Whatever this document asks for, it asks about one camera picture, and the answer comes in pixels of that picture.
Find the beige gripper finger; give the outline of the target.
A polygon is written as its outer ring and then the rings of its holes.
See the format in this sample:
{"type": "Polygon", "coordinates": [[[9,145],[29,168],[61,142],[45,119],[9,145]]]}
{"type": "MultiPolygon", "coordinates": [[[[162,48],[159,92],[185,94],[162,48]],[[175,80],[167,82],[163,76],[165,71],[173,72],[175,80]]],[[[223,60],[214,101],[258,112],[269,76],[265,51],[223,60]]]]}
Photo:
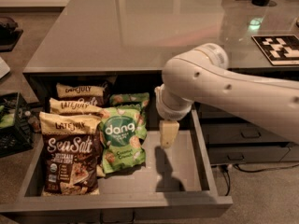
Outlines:
{"type": "Polygon", "coordinates": [[[160,144],[162,148],[171,147],[178,134],[179,123],[173,120],[161,120],[159,123],[160,144]]]}

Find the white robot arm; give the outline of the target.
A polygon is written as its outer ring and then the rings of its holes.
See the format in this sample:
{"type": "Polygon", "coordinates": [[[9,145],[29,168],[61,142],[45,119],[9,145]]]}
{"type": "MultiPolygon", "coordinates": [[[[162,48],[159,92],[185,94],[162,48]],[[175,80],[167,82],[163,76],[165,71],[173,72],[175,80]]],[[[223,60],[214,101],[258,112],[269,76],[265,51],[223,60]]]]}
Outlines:
{"type": "Polygon", "coordinates": [[[228,56],[206,43],[166,62],[155,89],[162,119],[181,120],[192,104],[211,105],[299,143],[299,83],[231,72],[228,56]]]}

